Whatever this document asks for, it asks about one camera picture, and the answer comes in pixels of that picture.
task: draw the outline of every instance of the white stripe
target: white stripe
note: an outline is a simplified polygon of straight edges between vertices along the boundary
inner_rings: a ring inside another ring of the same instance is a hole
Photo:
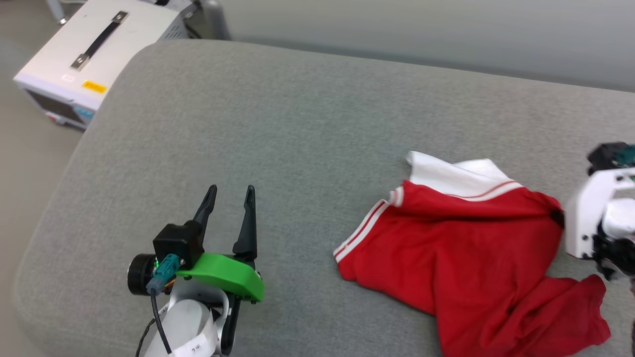
[[[340,246],[337,247],[336,250],[333,251],[333,256],[335,256],[337,252],[339,252],[346,244],[348,244],[351,241],[351,239],[353,239],[353,237],[357,235],[357,233],[361,230],[361,228],[364,226],[366,221],[370,219],[370,215],[375,211],[375,209],[377,209],[377,207],[379,207],[379,205],[382,204],[382,202],[386,202],[386,200],[381,199],[379,202],[375,203],[375,206],[373,206],[373,208],[371,208],[370,211],[368,211],[368,213],[366,214],[364,219],[361,220],[361,223],[359,224],[357,229],[353,232],[353,234],[351,234],[342,244],[340,244]]]
[[[344,259],[344,257],[346,257],[346,255],[351,253],[353,251],[353,249],[355,249],[355,247],[364,240],[364,238],[368,235],[368,233],[371,231],[371,229],[373,229],[373,226],[375,225],[375,222],[377,222],[377,220],[379,219],[379,216],[381,216],[382,213],[389,206],[388,202],[386,202],[386,200],[384,200],[384,199],[379,201],[378,204],[381,204],[382,202],[386,203],[386,205],[383,205],[381,208],[379,208],[377,210],[377,212],[375,212],[375,214],[370,218],[370,220],[368,221],[368,224],[366,225],[364,230],[361,231],[360,235],[354,241],[350,242],[350,244],[346,244],[346,248],[344,248],[344,250],[342,250],[338,255],[335,256],[335,261],[336,262],[339,263],[342,259]],[[377,205],[375,205],[375,207],[373,207],[371,212],[374,211],[376,209],[376,207],[377,207]],[[353,234],[347,240],[350,240],[352,237],[355,237],[355,234]]]
[[[395,199],[395,207],[401,207],[403,204],[403,186],[397,187],[395,190],[397,198]]]
[[[502,194],[505,194],[509,191],[515,190],[517,188],[522,187],[523,185],[519,184],[518,182],[510,182],[506,185],[500,186],[499,188],[493,190],[492,192],[489,192],[488,194],[485,194],[483,196],[479,196],[479,197],[461,197],[461,196],[453,196],[452,197],[457,197],[460,199],[464,199],[466,201],[470,201],[470,202],[482,202],[482,201],[488,201],[492,198],[496,198]]]
[[[424,185],[443,194],[468,198],[469,201],[482,201],[483,198],[480,197],[472,198],[510,181],[490,159],[450,164],[434,156],[411,151],[407,160],[412,165],[410,182],[413,184]]]

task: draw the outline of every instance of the gray couch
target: gray couch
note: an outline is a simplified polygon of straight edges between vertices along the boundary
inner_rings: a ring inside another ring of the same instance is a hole
[[[265,301],[245,305],[233,356],[441,356],[435,319],[340,278],[332,251],[408,176],[410,150],[491,158],[561,201],[599,142],[633,141],[635,95],[254,44],[170,41],[141,51],[84,134],[13,289],[52,357],[131,356],[151,318],[126,269],[210,184],[205,240],[230,252],[248,184],[258,196]],[[550,274],[594,264],[560,253]],[[607,284],[611,339],[627,356],[635,301]]]

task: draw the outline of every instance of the red shirt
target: red shirt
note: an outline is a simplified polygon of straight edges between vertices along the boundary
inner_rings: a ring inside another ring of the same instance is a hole
[[[442,173],[445,192],[404,181],[335,250],[343,279],[435,315],[446,357],[569,356],[606,341],[602,279],[545,276],[562,235],[559,203],[502,172],[471,186],[481,194],[453,194],[441,163],[427,171]],[[461,170],[458,185],[481,175]]]

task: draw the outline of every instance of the black cable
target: black cable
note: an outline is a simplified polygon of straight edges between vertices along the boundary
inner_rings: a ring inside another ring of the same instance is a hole
[[[150,290],[150,301],[152,302],[152,313],[154,314],[154,321],[157,323],[159,336],[161,336],[161,340],[163,341],[163,345],[165,346],[165,351],[169,355],[172,353],[172,349],[170,348],[170,344],[168,343],[168,338],[165,337],[165,331],[163,331],[163,325],[161,324],[161,319],[159,318],[159,308],[157,307],[157,297],[155,289]]]
[[[150,331],[150,327],[152,326],[153,323],[154,323],[154,318],[152,318],[152,320],[150,320],[150,322],[148,322],[148,325],[145,327],[144,334],[141,335],[141,339],[139,340],[139,346],[137,346],[137,353],[135,353],[135,357],[139,357],[139,354],[141,353],[141,346],[144,345],[145,336]]]
[[[201,35],[196,32],[196,30],[194,30],[190,25],[185,24],[185,28],[187,29],[187,32],[190,32],[192,35],[194,35],[194,37],[202,39]]]

